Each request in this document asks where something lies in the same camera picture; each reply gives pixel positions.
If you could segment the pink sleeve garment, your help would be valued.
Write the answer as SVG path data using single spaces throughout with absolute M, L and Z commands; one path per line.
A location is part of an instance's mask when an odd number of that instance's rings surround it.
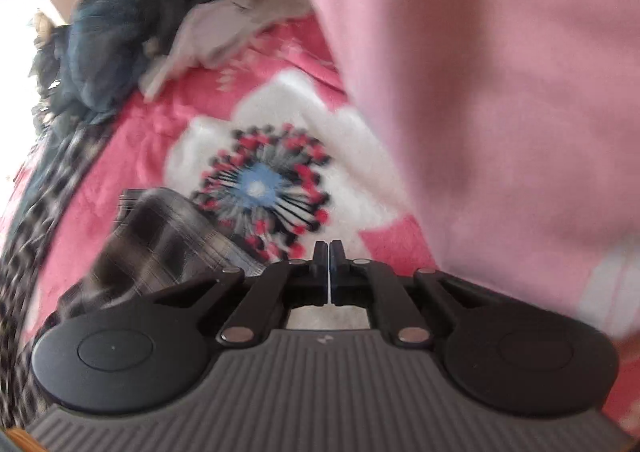
M 439 267 L 639 327 L 639 0 L 313 0 Z

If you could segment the dark navy garment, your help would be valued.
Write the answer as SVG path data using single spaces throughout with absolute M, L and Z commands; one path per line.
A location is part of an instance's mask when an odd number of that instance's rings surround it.
M 70 24 L 40 33 L 32 64 L 58 129 L 117 114 L 192 8 L 214 0 L 78 0 Z

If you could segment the black white plaid garment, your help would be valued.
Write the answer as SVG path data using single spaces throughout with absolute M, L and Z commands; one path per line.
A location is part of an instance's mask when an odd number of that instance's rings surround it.
M 24 338 L 39 273 L 70 200 L 111 138 L 85 126 L 35 176 L 38 196 L 15 226 L 1 256 L 1 424 L 26 426 L 48 407 L 30 370 L 36 338 Z M 72 254 L 58 274 L 70 280 L 37 336 L 75 316 L 201 279 L 224 266 L 257 276 L 265 264 L 188 198 L 166 189 L 128 189 L 116 212 L 98 221 L 100 236 L 76 228 Z

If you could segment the pink floral bed blanket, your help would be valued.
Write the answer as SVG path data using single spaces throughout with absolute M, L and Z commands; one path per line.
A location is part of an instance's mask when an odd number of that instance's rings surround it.
M 277 26 L 155 101 L 133 96 L 58 223 L 25 322 L 48 451 L 634 451 L 639 365 L 564 311 L 439 267 L 393 157 L 314 21 Z M 36 331 L 128 189 L 188 198 L 264 262 L 328 244 L 328 302 L 254 347 L 217 342 L 256 276 L 224 266 Z M 399 348 L 331 300 L 329 245 L 388 264 L 432 341 Z

